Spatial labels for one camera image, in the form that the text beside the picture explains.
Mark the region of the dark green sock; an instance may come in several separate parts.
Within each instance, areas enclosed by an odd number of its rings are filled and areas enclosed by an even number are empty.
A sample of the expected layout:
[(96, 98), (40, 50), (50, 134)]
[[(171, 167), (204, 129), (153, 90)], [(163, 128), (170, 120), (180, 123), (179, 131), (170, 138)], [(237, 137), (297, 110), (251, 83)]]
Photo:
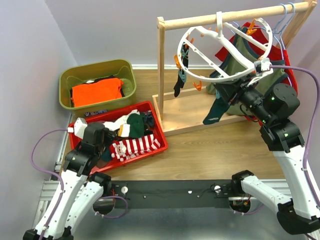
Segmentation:
[(202, 123), (204, 125), (218, 123), (221, 117), (228, 111), (229, 108), (230, 105), (226, 103), (222, 98), (216, 98)]

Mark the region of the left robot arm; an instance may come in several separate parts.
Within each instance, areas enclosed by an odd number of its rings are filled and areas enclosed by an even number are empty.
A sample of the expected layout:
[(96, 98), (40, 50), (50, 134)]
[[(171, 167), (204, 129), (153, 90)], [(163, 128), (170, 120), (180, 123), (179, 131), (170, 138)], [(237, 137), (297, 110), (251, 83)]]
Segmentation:
[(59, 185), (39, 223), (27, 230), (24, 240), (72, 240), (80, 222), (93, 204), (112, 194), (111, 177), (91, 174), (116, 132), (101, 122), (89, 123), (82, 140), (64, 160)]

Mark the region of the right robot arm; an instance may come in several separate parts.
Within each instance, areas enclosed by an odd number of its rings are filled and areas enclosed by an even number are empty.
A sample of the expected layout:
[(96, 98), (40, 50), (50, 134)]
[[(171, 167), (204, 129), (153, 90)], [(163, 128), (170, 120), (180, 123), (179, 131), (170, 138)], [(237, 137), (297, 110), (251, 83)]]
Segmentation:
[(282, 228), (291, 235), (310, 234), (320, 228), (320, 205), (312, 192), (307, 152), (299, 127), (290, 116), (300, 101), (293, 87), (277, 83), (266, 95), (245, 80), (216, 83), (215, 89), (227, 104), (241, 103), (261, 123), (260, 134), (284, 173), (291, 196), (286, 196), (244, 170), (231, 177), (230, 191), (248, 194), (272, 210)]

